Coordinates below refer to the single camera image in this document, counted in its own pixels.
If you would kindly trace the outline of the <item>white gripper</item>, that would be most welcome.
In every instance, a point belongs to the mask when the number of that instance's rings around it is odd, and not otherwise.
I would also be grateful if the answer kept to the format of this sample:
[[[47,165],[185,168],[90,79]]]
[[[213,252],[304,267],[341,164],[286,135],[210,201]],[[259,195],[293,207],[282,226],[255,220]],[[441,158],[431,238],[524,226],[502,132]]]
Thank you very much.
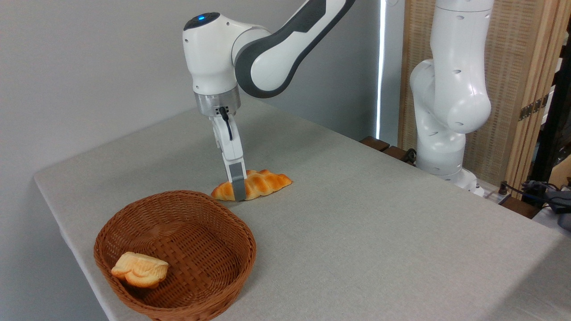
[[[224,162],[227,165],[228,180],[234,191],[235,201],[245,201],[245,179],[247,173],[243,162],[243,149],[240,134],[233,115],[228,115],[228,120],[222,116],[210,117],[213,125],[216,142],[222,152]]]

